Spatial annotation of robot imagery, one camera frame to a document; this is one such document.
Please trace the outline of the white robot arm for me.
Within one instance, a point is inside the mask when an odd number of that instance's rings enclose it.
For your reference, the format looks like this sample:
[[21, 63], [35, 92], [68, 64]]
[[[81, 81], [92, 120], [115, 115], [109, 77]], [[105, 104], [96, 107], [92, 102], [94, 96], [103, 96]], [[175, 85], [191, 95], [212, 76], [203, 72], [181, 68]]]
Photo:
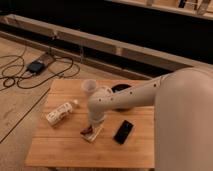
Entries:
[[88, 100], [92, 125], [119, 108], [154, 108], [155, 171], [213, 171], [213, 68], [188, 67]]

